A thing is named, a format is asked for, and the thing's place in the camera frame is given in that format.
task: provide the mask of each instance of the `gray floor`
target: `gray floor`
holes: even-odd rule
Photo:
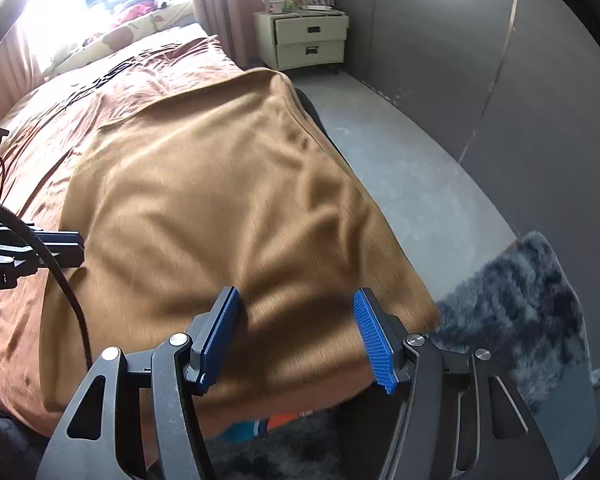
[[[314,103],[435,300],[515,240],[453,158],[375,92],[343,72],[290,76]]]

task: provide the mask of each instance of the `wooden furniture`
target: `wooden furniture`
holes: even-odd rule
[[[270,68],[344,62],[349,17],[339,10],[254,13],[260,59]]]

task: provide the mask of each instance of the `silver screw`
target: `silver screw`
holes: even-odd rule
[[[484,348],[478,348],[475,351],[475,356],[480,359],[480,361],[488,361],[491,359],[491,352],[485,350]]]
[[[182,346],[186,342],[187,342],[187,334],[183,334],[182,332],[173,334],[169,338],[169,343],[171,343],[173,346]]]
[[[406,337],[407,345],[410,346],[422,346],[424,345],[424,338],[420,334],[409,334]]]
[[[120,348],[117,346],[109,346],[102,351],[102,358],[105,361],[113,361],[120,355]]]

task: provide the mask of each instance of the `black cable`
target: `black cable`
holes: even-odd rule
[[[7,168],[4,167],[4,159],[1,156],[0,167],[2,168],[2,178],[0,180],[0,203],[2,203],[2,191],[4,190],[4,181],[7,179]]]
[[[19,219],[13,212],[9,211],[4,206],[0,205],[0,223],[5,227],[11,229],[16,233],[24,243],[30,246],[38,256],[40,260],[47,266],[49,271],[53,274],[56,282],[60,285],[60,288],[64,292],[72,310],[74,311],[75,317],[78,320],[78,326],[80,327],[80,335],[82,336],[82,345],[84,346],[84,357],[87,362],[87,370],[93,365],[93,358],[91,357],[91,345],[89,343],[89,333],[87,332],[87,322],[84,318],[84,312],[78,302],[78,298],[75,297],[74,292],[69,286],[62,269],[56,262],[53,254],[49,251],[46,245],[40,240],[37,234],[31,230],[21,219]]]

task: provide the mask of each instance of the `fluffy rug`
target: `fluffy rug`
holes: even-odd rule
[[[438,303],[440,348],[491,351],[532,413],[566,367],[589,361],[580,303],[548,241],[531,232]],[[331,411],[242,444],[207,443],[221,480],[343,480]]]

